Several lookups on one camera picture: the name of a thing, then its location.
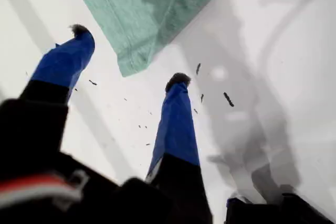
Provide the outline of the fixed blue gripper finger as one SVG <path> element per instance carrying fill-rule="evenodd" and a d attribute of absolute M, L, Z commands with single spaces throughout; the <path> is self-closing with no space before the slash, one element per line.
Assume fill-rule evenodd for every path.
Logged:
<path fill-rule="evenodd" d="M 169 223 L 212 223 L 192 117 L 188 85 L 175 73 L 165 87 L 161 119 L 146 181 L 173 203 Z"/>

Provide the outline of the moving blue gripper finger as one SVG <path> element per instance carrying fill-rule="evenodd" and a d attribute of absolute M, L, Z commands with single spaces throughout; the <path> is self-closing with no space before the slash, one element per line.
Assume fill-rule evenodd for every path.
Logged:
<path fill-rule="evenodd" d="M 67 103 L 82 71 L 88 65 L 95 40 L 83 25 L 70 26 L 73 38 L 55 44 L 39 61 L 21 99 L 50 103 Z"/>

